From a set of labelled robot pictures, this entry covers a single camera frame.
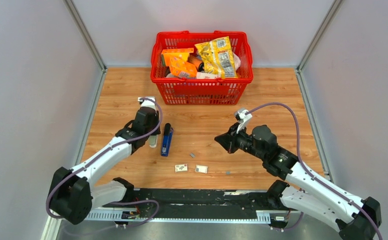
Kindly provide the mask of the grey and white stapler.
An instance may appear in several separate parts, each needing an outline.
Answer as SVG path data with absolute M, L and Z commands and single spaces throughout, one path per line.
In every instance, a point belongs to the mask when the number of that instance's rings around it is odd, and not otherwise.
M 157 143 L 158 143 L 157 135 L 149 136 L 148 141 L 149 141 L 149 146 L 151 148 L 156 148 L 157 147 Z

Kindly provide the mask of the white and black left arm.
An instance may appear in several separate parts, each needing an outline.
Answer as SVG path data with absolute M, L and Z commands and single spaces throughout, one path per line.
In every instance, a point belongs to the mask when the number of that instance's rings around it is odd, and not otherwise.
M 158 135 L 162 119 L 159 105 L 142 106 L 135 118 L 99 152 L 70 169 L 58 168 L 53 174 L 46 200 L 47 214 L 77 225 L 91 210 L 105 205 L 126 208 L 141 204 L 140 200 L 135 201 L 133 185 L 121 177 L 100 186 L 95 184 L 117 163 L 133 155 L 152 136 Z

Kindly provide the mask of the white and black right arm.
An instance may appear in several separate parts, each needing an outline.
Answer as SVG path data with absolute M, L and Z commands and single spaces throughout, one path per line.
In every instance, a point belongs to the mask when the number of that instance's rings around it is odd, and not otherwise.
M 299 210 L 332 229 L 343 240 L 371 240 L 380 236 L 380 203 L 372 197 L 362 199 L 334 185 L 290 151 L 277 143 L 277 137 L 266 125 L 257 126 L 251 134 L 239 130 L 239 123 L 215 137 L 228 153 L 242 150 L 262 160 L 268 173 L 278 179 L 268 189 L 268 205 Z

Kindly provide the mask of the blue and black stapler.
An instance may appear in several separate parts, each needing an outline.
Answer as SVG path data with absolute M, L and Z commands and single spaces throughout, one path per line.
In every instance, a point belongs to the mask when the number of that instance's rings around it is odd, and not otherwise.
M 162 144 L 161 144 L 161 156 L 167 157 L 170 152 L 170 146 L 173 136 L 173 128 L 170 123 L 164 125 Z

